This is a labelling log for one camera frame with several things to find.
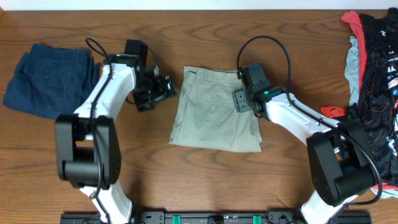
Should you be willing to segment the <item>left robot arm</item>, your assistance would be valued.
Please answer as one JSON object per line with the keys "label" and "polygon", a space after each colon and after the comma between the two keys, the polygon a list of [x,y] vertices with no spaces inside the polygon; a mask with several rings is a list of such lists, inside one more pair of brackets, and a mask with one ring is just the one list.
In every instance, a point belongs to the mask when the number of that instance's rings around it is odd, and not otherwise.
{"label": "left robot arm", "polygon": [[63,214],[60,223],[138,222],[134,203],[119,182],[122,159],[115,121],[129,95],[143,112],[177,94],[173,80],[161,76],[158,66],[146,69],[145,56],[111,54],[101,71],[87,100],[55,122],[58,176],[89,197],[97,212]]}

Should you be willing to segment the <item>khaki shorts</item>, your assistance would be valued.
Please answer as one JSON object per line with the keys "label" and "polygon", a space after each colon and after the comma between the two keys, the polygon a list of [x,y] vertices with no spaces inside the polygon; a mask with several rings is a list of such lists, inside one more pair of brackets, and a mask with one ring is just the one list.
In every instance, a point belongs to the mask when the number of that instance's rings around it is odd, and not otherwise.
{"label": "khaki shorts", "polygon": [[235,70],[184,67],[170,144],[230,152],[261,152],[258,118],[236,111],[232,92],[241,90]]}

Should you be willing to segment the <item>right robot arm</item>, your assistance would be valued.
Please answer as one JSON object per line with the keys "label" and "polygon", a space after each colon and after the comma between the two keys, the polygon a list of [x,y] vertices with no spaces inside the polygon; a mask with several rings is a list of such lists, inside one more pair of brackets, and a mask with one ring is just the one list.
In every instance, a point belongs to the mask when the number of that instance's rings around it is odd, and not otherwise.
{"label": "right robot arm", "polygon": [[296,99],[284,87],[232,94],[238,112],[249,110],[278,124],[302,141],[308,152],[314,193],[298,214],[281,223],[370,223],[368,213],[348,212],[357,198],[380,183],[366,135],[355,120],[326,118]]}

